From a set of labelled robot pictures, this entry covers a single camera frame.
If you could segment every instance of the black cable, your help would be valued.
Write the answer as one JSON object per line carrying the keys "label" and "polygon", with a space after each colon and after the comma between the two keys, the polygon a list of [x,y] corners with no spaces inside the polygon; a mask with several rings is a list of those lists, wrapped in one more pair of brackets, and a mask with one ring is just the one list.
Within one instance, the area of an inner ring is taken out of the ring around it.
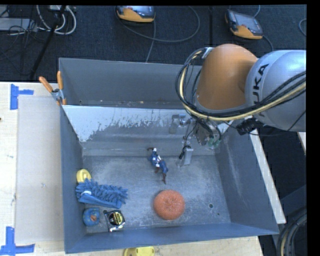
{"label": "black cable", "polygon": [[289,132],[292,127],[294,127],[296,125],[296,123],[303,117],[303,115],[306,113],[306,109],[302,112],[302,114],[297,118],[297,120],[290,126],[290,128],[287,130],[287,132]]}
{"label": "black cable", "polygon": [[1,12],[0,14],[0,18],[2,17],[2,15],[4,15],[5,13],[9,14],[9,5],[6,6],[5,10],[3,12]]}
{"label": "black cable", "polygon": [[273,52],[274,51],[274,46],[272,45],[271,41],[265,35],[263,35],[262,38],[265,39],[269,43],[269,45],[271,47],[271,52]]}

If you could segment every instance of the yellow object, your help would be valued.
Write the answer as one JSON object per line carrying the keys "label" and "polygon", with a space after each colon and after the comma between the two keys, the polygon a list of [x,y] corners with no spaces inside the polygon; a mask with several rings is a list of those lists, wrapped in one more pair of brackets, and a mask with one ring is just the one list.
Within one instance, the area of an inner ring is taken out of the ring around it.
{"label": "yellow object", "polygon": [[154,18],[142,18],[138,13],[130,8],[123,8],[123,14],[117,11],[119,18],[131,22],[153,22]]}
{"label": "yellow object", "polygon": [[153,246],[127,248],[124,250],[123,256],[154,256],[155,249]]}
{"label": "yellow object", "polygon": [[77,171],[76,181],[78,183],[85,182],[86,178],[88,178],[88,180],[91,180],[91,175],[86,169],[81,169]]}

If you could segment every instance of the blue figurine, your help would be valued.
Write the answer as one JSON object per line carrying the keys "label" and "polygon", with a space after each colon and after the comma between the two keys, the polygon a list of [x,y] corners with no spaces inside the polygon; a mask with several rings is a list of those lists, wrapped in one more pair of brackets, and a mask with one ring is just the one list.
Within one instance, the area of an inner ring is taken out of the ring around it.
{"label": "blue figurine", "polygon": [[157,149],[155,147],[149,147],[148,150],[152,150],[151,155],[148,157],[148,160],[151,162],[153,166],[156,167],[155,173],[158,173],[159,169],[162,170],[162,181],[164,184],[166,183],[166,176],[169,169],[167,168],[166,162],[161,159],[161,157],[157,154]]}

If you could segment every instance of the cable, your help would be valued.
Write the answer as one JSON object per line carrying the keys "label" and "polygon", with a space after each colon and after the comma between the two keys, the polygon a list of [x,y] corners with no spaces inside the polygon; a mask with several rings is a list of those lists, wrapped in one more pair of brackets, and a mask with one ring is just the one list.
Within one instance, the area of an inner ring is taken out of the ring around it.
{"label": "cable", "polygon": [[199,15],[197,14],[197,12],[196,12],[191,6],[188,6],[188,7],[189,7],[189,8],[194,12],[194,14],[196,15],[196,18],[197,18],[197,21],[198,21],[198,26],[197,26],[195,32],[194,32],[192,35],[190,35],[190,36],[188,36],[188,37],[186,37],[186,38],[184,38],[184,39],[178,39],[178,40],[164,40],[164,39],[154,38],[154,37],[150,37],[150,36],[147,36],[147,35],[138,33],[138,32],[136,32],[136,31],[134,31],[133,29],[129,28],[128,26],[126,26],[123,22],[121,22],[121,20],[120,20],[119,17],[117,16],[116,12],[114,12],[114,13],[115,13],[116,17],[118,17],[118,21],[120,21],[120,23],[121,23],[126,29],[128,29],[129,31],[135,33],[136,35],[139,35],[139,36],[141,36],[141,37],[144,37],[144,38],[146,38],[146,39],[150,39],[150,40],[153,40],[153,41],[162,42],[162,43],[180,43],[180,42],[184,42],[184,41],[187,41],[187,40],[193,38],[193,37],[198,33],[198,31],[199,31],[199,29],[200,29],[200,17],[199,17]]}
{"label": "cable", "polygon": [[290,128],[287,130],[288,132],[296,125],[296,123],[300,120],[300,118],[303,117],[303,115],[306,113],[306,109],[303,111],[303,113],[297,118],[297,120],[290,126]]}
{"label": "cable", "polygon": [[259,12],[260,12],[260,4],[258,6],[258,10],[256,11],[255,15],[253,15],[253,17],[256,17],[259,14]]}
{"label": "cable", "polygon": [[182,148],[182,150],[181,150],[181,154],[180,154],[179,157],[178,157],[180,160],[182,159],[182,157],[183,157],[184,154],[185,154],[185,149],[186,149],[187,147],[190,148],[190,146],[187,145],[187,140],[188,140],[188,137],[190,136],[190,134],[191,134],[191,133],[195,130],[195,128],[197,127],[197,124],[198,124],[198,121],[195,122],[192,130],[184,137],[184,145],[183,145],[183,148]]}
{"label": "cable", "polygon": [[264,38],[269,43],[269,45],[271,47],[271,52],[273,52],[274,51],[274,47],[273,47],[271,41],[265,35],[263,35],[262,38]]}
{"label": "cable", "polygon": [[9,14],[8,10],[9,10],[9,6],[7,5],[6,8],[5,8],[5,10],[0,13],[0,18],[1,18],[2,15],[4,15],[5,13],[8,13],[8,14]]}
{"label": "cable", "polygon": [[276,255],[277,256],[289,256],[295,255],[292,250],[294,248],[294,238],[298,229],[307,223],[307,208],[300,210],[296,216],[293,217],[293,221],[288,222],[284,229],[280,232],[277,244]]}
{"label": "cable", "polygon": [[[70,9],[70,7],[69,7],[68,5],[65,7],[65,9],[71,14],[71,16],[72,16],[72,18],[73,18],[73,27],[72,27],[72,29],[71,29],[70,31],[66,31],[66,32],[60,32],[60,31],[59,31],[59,30],[61,30],[61,29],[65,26],[65,24],[66,24],[66,17],[65,17],[65,15],[63,14],[63,15],[62,15],[63,23],[62,23],[62,25],[61,25],[60,27],[57,27],[57,28],[54,30],[54,33],[55,33],[55,34],[58,34],[58,35],[70,35],[70,34],[72,34],[72,33],[76,30],[76,27],[77,27],[77,18],[76,18],[76,16],[75,16],[74,12]],[[51,30],[51,27],[45,22],[45,20],[44,20],[43,17],[41,16],[41,13],[40,13],[40,9],[39,9],[39,5],[38,5],[38,4],[36,5],[36,10],[37,10],[37,13],[38,13],[38,15],[39,15],[39,17],[40,17],[41,22],[42,22],[43,25],[46,27],[46,29],[43,28],[43,27],[38,27],[38,29],[44,30],[44,31],[50,31],[50,30]]]}
{"label": "cable", "polygon": [[259,4],[259,5],[258,5],[258,10],[256,11],[256,13],[255,13],[255,15],[254,15],[253,17],[256,17],[256,16],[259,14],[260,8],[261,8],[261,6],[260,6],[260,4]]}
{"label": "cable", "polygon": [[[156,38],[156,21],[155,21],[155,20],[153,21],[153,38]],[[151,46],[150,46],[148,55],[147,55],[146,60],[145,60],[146,63],[147,63],[148,60],[149,60],[149,56],[150,56],[152,47],[154,46],[154,43],[155,43],[155,40],[152,40],[152,43],[151,43]]]}
{"label": "cable", "polygon": [[301,24],[302,24],[302,22],[305,22],[306,20],[307,20],[307,18],[304,18],[304,19],[300,20],[299,26],[298,26],[299,30],[301,31],[301,33],[304,34],[305,36],[307,36],[307,34],[302,30]]}

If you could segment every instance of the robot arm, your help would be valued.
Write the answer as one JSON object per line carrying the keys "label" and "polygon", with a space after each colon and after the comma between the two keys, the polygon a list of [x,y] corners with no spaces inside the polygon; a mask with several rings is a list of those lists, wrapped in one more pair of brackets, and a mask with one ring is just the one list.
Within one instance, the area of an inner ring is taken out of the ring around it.
{"label": "robot arm", "polygon": [[[186,69],[194,59],[204,61],[197,87],[186,97]],[[280,130],[305,132],[306,51],[278,50],[258,59],[235,44],[199,49],[181,69],[176,92],[192,116],[215,129],[251,119]]]}

